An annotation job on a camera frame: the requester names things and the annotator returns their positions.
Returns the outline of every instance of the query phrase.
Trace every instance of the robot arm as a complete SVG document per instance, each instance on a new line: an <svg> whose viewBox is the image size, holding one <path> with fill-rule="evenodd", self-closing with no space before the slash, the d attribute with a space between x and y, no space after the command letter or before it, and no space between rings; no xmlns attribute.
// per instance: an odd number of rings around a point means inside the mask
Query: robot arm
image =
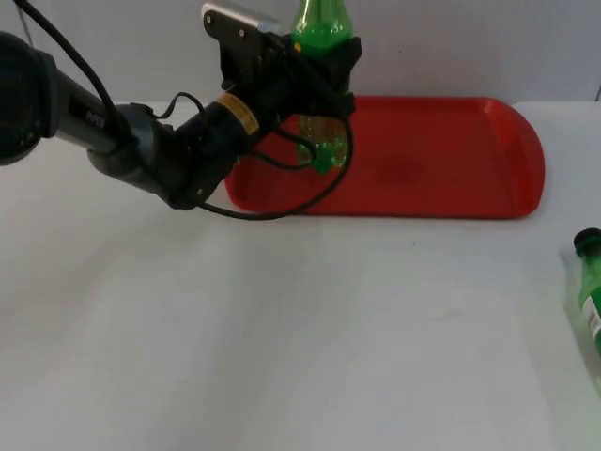
<svg viewBox="0 0 601 451"><path fill-rule="evenodd" d="M17 3L33 10L36 20L39 13L28 2ZM203 24L220 43L225 92L206 108L199 105L176 130L144 105L115 107L108 95L101 100L61 72L50 55L0 32L0 164L15 163L40 139L57 136L86 148L101 173L157 194L175 209L221 212L207 204L219 183L293 114L339 117L352 147L354 97L343 86L361 56L359 39L315 59L277 34L274 20L244 8L208 3ZM313 203L241 219L274 219Z"/></svg>

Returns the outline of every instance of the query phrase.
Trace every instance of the plastic tray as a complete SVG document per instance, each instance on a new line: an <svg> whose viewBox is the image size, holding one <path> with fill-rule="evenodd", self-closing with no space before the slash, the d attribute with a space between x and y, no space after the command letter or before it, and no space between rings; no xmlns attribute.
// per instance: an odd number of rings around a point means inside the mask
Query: plastic tray
<svg viewBox="0 0 601 451"><path fill-rule="evenodd" d="M545 159L529 122L493 99L359 98L356 155L338 189L308 214L507 219L538 207ZM286 128L295 131L292 119ZM269 136L259 148L295 163L295 146ZM286 172L243 158L225 181L241 209L294 207L333 174Z"/></svg>

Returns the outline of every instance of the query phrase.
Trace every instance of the white table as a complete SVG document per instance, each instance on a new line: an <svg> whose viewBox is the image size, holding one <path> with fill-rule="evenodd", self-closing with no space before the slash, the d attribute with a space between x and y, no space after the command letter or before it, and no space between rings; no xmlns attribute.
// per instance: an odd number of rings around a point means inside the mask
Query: white table
<svg viewBox="0 0 601 451"><path fill-rule="evenodd" d="M59 141L3 168L0 447L598 450L563 305L601 105L517 108L548 182L515 222L176 212Z"/></svg>

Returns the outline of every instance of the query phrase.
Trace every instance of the green glass bottle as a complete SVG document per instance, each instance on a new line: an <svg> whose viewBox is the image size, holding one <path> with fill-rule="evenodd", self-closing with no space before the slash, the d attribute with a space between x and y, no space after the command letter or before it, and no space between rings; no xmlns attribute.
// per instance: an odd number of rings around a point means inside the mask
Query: green glass bottle
<svg viewBox="0 0 601 451"><path fill-rule="evenodd" d="M353 24L345 0L302 0L292 33L297 50L308 56L322 56L352 36ZM316 145L317 172L325 174L345 163L347 136L340 120L302 116L299 132ZM311 161L311 153L304 146L299 147L299 159L300 163Z"/></svg>
<svg viewBox="0 0 601 451"><path fill-rule="evenodd" d="M574 245L583 261L578 305L591 330L597 352L601 355L601 230L583 230L574 238Z"/></svg>

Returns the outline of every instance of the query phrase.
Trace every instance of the black wire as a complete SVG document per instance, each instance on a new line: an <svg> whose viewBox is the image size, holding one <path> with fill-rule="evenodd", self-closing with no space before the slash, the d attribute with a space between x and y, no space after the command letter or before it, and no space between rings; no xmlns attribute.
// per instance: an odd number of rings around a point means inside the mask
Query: black wire
<svg viewBox="0 0 601 451"><path fill-rule="evenodd" d="M160 115L160 116L156 116L154 113L151 114L151 116L154 119L168 119L169 117L171 117L171 115L173 114L173 112L176 109L176 104L177 104L177 100L180 98L186 98L189 101L192 101L192 103L196 106L196 108L198 108L198 112L202 113L205 111L205 107L203 106L203 104L192 94L189 94L187 92L178 92L176 94L176 96L171 100L171 103L169 103L169 106L167 107L167 109L165 110L165 112Z"/></svg>
<svg viewBox="0 0 601 451"><path fill-rule="evenodd" d="M215 207L215 206L207 204L207 203L199 203L198 207L201 208L202 210L210 211L211 213L219 214L219 215L225 216L227 218L240 219L243 221L272 221L275 219L285 218L286 216L293 216L295 214L302 213L305 210L308 210L311 207L313 207L314 205L318 204L323 199L325 199L328 195L330 195L336 188L338 188L338 185L340 185L340 183L347 176L348 170L350 169L350 166L352 165L352 161L353 161L355 144L354 144L352 128L350 126L350 121L348 120L348 117L346 117L343 112L336 113L335 117L340 119L345 124L345 130L347 131L347 139L348 139L347 159L346 159L343 167L340 169L340 172L338 173L336 178L330 184L330 186L328 186L328 188L323 190L321 193L317 194L316 196L312 197L311 199L309 199L306 202L303 202L302 204L298 205L297 207L295 207L293 209L290 209L287 211L282 211L282 212L270 211L267 213L240 213L237 211L226 210L226 209L222 209L220 207Z"/></svg>
<svg viewBox="0 0 601 451"><path fill-rule="evenodd" d="M301 171L302 169L306 169L313 165L313 163L286 164L286 163L278 162L276 159L271 158L266 153L260 152L258 150L249 150L243 156L258 158L259 160L263 160L265 163L270 164L274 167L277 167L278 169L282 169L284 171Z"/></svg>
<svg viewBox="0 0 601 451"><path fill-rule="evenodd" d="M347 147L348 147L347 158L345 160L345 164L340 169L340 172L338 173L336 178L332 181L332 183L325 190L323 190L321 193L315 195L313 198L307 200L306 202L303 202L302 204L300 204L297 207L290 209L290 210L286 210L286 211L282 211L282 212L269 211L266 213L240 213L237 211L226 210L226 209L222 209L220 207L215 207L206 202L200 202L197 204L197 206L200 209L210 211L211 213L220 214L220 215L228 217L228 218L240 219L243 221L271 221L271 220L275 220L275 219L282 219L282 218L285 218L286 216L292 216L295 214L302 213L303 211L308 210L311 207L313 207L314 205L318 204L323 199L325 199L328 195L330 195L336 188L338 188L340 183L342 183L342 181L347 176L348 170L350 169L350 166L352 165L353 155L354 155L354 151L355 151L355 141L354 141L352 127L350 126L350 120L348 119L348 116L345 114L342 107L340 106L340 102L338 101L336 93L333 91L333 89L330 87L330 85L328 85L328 83L319 75L319 73L313 68L313 66L311 66L311 64L309 62L307 62L304 59L304 57L296 50L291 51L288 55L291 56L292 61L294 63L296 63L300 67L300 69L304 72L304 75L306 78L299 77L299 79L306 83L306 87L308 89L311 89L312 92L317 94L318 97L321 97L323 101L325 101L328 105L331 106L331 108L333 109L333 111L331 112L331 115L333 117L340 119L343 122L343 124L345 126L345 131L347 132Z"/></svg>
<svg viewBox="0 0 601 451"><path fill-rule="evenodd" d="M39 27L44 30L54 41L65 51L67 56L75 63L75 65L84 73L85 77L90 81L92 86L98 92L104 107L106 108L109 120L116 127L119 137L122 141L127 141L130 138L130 132L127 125L123 122L121 115L116 110L115 104L109 96L106 87L102 84L99 76L84 60L84 58L75 50L70 42L61 34L60 31L46 19L37 9L34 8L28 0L14 0L17 8L27 14Z"/></svg>
<svg viewBox="0 0 601 451"><path fill-rule="evenodd" d="M313 144L311 141L309 141L308 139L305 139L301 136L298 136L294 133L287 132L279 126L276 127L273 132L275 134L277 134L278 136L280 136L281 138L285 139L286 141L291 141L292 143L294 143L296 145L301 145L301 146L304 146L305 148L307 148L307 150L309 150L309 152L311 153L311 161L309 163L305 163L305 164L286 164L286 163L279 162L276 159L270 157L270 155L267 155L266 153L261 152L260 150L256 150L256 149L249 150L248 152L245 152L244 155L242 155L242 156L258 158L259 160L263 160L265 163L270 164L274 167L277 167L278 169L282 169L284 171L301 171L302 169L311 167L313 165L313 163L316 161L317 148L316 148L316 145Z"/></svg>
<svg viewBox="0 0 601 451"><path fill-rule="evenodd" d="M280 136L281 138L284 138L287 141L292 141L293 143L296 143L296 144L300 144L300 145L304 146L307 150L309 150L309 153L311 153L311 160L312 160L311 163L314 163L315 160L317 160L316 145L313 144L308 139L305 139L302 136L298 136L297 134L287 132L286 130L282 129L281 127L276 128L273 132L275 134L277 134L278 136Z"/></svg>

